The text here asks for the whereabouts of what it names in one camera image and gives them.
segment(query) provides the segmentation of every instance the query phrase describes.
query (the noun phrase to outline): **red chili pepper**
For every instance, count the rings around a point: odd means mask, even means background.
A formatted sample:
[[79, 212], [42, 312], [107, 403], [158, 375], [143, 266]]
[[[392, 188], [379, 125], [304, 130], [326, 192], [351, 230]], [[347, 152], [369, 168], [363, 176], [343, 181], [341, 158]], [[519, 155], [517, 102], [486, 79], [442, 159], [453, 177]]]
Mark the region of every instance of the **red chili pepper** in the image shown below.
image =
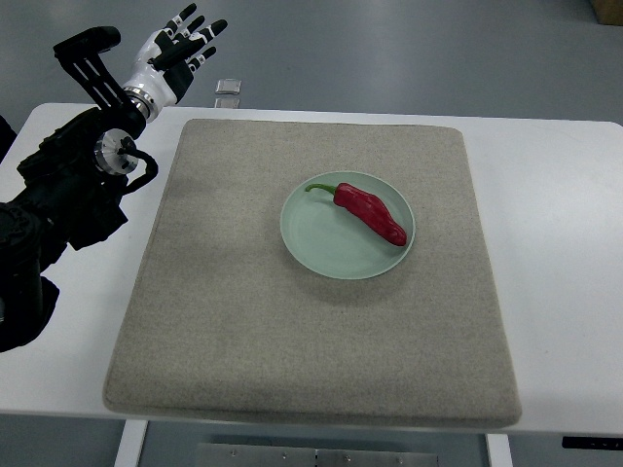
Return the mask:
[[404, 229], [391, 218], [387, 207], [376, 195], [359, 190], [348, 183], [341, 183], [337, 187], [314, 183], [308, 185], [305, 191], [308, 192], [312, 188], [321, 188], [332, 194], [335, 204], [357, 216], [389, 243], [396, 246], [407, 244]]

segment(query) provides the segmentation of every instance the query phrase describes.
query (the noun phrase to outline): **green plate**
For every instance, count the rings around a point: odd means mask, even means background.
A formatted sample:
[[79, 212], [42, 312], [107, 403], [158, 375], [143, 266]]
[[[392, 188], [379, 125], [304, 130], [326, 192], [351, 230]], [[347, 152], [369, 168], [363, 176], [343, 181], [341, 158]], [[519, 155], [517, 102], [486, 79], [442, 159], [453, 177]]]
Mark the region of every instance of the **green plate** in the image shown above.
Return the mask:
[[[379, 197], [407, 233], [407, 245], [394, 246], [378, 236], [334, 204], [330, 193], [305, 191], [311, 183], [336, 186], [341, 182]], [[323, 173], [301, 184], [283, 205], [280, 223], [292, 256], [306, 268], [336, 279], [365, 279], [392, 269], [405, 258], [416, 233], [413, 211], [398, 191], [377, 177], [350, 171]]]

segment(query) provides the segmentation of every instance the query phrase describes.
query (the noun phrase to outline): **cardboard box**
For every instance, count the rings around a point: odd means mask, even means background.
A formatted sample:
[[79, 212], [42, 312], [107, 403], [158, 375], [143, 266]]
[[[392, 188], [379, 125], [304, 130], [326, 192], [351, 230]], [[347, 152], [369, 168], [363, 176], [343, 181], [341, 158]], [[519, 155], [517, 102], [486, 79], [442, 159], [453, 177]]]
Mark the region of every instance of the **cardboard box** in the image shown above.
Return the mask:
[[623, 26], [623, 0], [591, 0], [597, 21]]

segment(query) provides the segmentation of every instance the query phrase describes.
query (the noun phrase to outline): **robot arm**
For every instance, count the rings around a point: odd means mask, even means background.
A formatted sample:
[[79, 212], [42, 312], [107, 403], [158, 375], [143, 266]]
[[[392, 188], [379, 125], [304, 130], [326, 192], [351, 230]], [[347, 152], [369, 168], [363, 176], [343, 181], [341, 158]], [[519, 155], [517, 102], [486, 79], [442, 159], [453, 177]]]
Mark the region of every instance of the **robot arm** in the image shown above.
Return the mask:
[[[122, 88], [99, 54], [119, 44], [114, 27], [96, 27], [60, 44], [55, 56], [98, 108], [78, 115], [46, 138], [18, 167], [25, 189], [0, 202], [0, 352], [39, 336], [52, 317], [58, 289], [40, 274], [67, 243], [78, 250], [105, 240], [128, 219], [123, 196], [158, 173], [137, 138], [162, 109], [174, 105], [214, 48], [201, 50], [227, 26], [184, 26], [194, 4], [154, 32], [141, 48]], [[145, 173], [128, 183], [139, 160]]]

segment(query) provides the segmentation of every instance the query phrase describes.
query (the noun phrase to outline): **white table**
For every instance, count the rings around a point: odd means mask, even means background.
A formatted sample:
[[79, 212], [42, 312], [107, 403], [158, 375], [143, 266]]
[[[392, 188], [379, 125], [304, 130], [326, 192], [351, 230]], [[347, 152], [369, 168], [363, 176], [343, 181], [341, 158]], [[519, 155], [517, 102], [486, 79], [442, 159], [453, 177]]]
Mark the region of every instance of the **white table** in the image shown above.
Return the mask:
[[[34, 110], [0, 164], [16, 167], [82, 104]], [[451, 126], [463, 133], [524, 413], [503, 433], [623, 435], [623, 128], [616, 124], [459, 117], [167, 108], [138, 147], [157, 180], [124, 198], [129, 222], [71, 248], [46, 272], [61, 291], [51, 323], [0, 354], [0, 413], [123, 417], [101, 392], [133, 281], [191, 119]], [[209, 148], [205, 156], [209, 158]]]

